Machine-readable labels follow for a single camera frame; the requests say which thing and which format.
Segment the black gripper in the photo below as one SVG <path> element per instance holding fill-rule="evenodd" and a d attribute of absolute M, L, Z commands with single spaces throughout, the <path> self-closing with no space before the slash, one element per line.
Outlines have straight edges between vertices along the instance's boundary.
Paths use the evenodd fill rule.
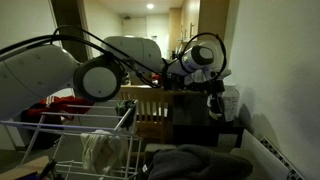
<path fill-rule="evenodd" d="M 222 98 L 224 92 L 224 84 L 222 80 L 215 81 L 209 89 L 208 108 L 209 115 L 214 120 L 225 119 L 225 106 Z"/>

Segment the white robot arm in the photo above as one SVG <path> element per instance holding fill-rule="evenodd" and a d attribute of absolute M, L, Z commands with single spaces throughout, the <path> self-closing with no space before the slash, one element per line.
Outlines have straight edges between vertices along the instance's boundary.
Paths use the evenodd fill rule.
<path fill-rule="evenodd" d="M 11 119 L 65 88 L 89 101 L 108 101 L 118 93 L 126 72 L 165 71 L 181 78 L 185 86 L 197 71 L 205 83 L 231 74 L 219 58 L 225 51 L 222 43 L 202 42 L 172 62 L 161 57 L 155 41 L 140 37 L 108 37 L 99 50 L 100 56 L 80 63 L 65 49 L 37 38 L 2 49 L 0 119 Z"/>

